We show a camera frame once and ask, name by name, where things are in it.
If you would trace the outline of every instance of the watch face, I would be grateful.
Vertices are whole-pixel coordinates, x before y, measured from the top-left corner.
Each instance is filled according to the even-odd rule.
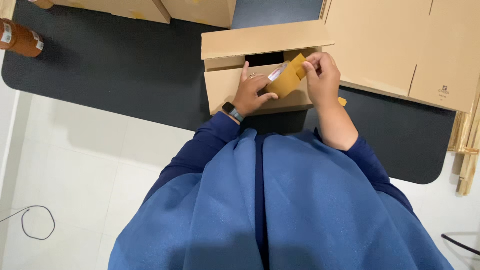
[[[235,107],[230,102],[227,102],[227,103],[223,104],[223,106],[222,106],[222,109],[224,111],[226,111],[227,113],[230,113],[231,111],[233,111],[234,108]]]

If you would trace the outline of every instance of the smartwatch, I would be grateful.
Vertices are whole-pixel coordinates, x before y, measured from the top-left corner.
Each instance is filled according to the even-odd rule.
[[[239,114],[232,103],[226,102],[223,104],[222,109],[229,115],[233,116],[233,118],[237,119],[240,123],[243,121],[243,117]]]

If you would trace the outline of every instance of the black desk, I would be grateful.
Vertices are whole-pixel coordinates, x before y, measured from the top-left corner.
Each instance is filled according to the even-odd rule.
[[[2,77],[11,88],[189,130],[210,118],[200,34],[221,28],[63,6],[45,11],[27,1],[17,1],[13,20],[41,34],[45,48],[33,59],[5,53]],[[421,184],[436,179],[453,111],[355,89],[341,88],[340,96],[391,177]],[[250,117],[243,127],[291,133],[317,122],[309,110]]]

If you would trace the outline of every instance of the open cardboard box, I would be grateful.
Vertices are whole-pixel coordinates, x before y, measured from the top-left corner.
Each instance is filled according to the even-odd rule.
[[[245,56],[281,52],[281,60],[269,65],[251,66],[248,74],[269,75],[279,64],[300,52],[306,57],[321,46],[332,45],[321,20],[267,25],[202,33],[202,59],[210,114],[231,102],[238,89]],[[312,107],[303,78],[296,90],[285,98],[269,100],[256,114],[304,110]]]
[[[341,85],[470,112],[480,74],[479,0],[326,0],[325,48]]]

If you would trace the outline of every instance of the black cable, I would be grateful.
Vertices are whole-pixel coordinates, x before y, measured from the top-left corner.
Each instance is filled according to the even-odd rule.
[[[50,217],[52,218],[52,221],[53,221],[53,229],[52,229],[52,231],[50,232],[50,234],[49,234],[47,237],[45,237],[45,238],[37,238],[37,237],[35,237],[35,236],[31,236],[31,235],[29,235],[29,234],[25,231],[25,228],[24,228],[24,215],[25,215],[25,214],[30,210],[30,208],[32,208],[32,207],[43,207],[43,208],[45,208],[45,209],[48,211],[48,213],[50,214]],[[48,208],[46,208],[45,206],[42,206],[42,205],[31,205],[31,206],[29,206],[29,207],[25,207],[24,209],[16,212],[15,214],[10,215],[10,216],[8,216],[8,217],[0,220],[0,222],[4,221],[4,220],[6,220],[6,219],[9,219],[9,218],[11,218],[11,217],[13,217],[14,215],[22,212],[22,211],[25,210],[25,209],[27,209],[27,211],[25,211],[25,212],[22,214],[22,218],[21,218],[21,221],[22,221],[22,230],[24,231],[25,235],[28,236],[28,237],[30,237],[30,238],[34,238],[34,239],[38,239],[38,240],[45,240],[45,239],[49,238],[50,235],[52,235],[53,231],[55,230],[55,220],[53,219],[52,212],[50,212],[50,210],[49,210]]]
[[[466,245],[464,245],[464,244],[462,244],[462,243],[460,243],[460,242],[457,242],[457,241],[453,240],[452,238],[446,236],[444,233],[442,234],[442,238],[444,238],[444,239],[446,239],[446,240],[454,243],[455,245],[457,245],[457,246],[459,246],[459,247],[461,247],[461,248],[463,248],[463,249],[466,249],[466,250],[468,250],[468,251],[470,251],[470,252],[473,252],[473,253],[475,253],[475,254],[477,254],[477,255],[480,255],[480,251],[478,251],[478,250],[476,250],[476,249],[473,249],[473,248],[471,248],[471,247],[469,247],[469,246],[466,246]]]

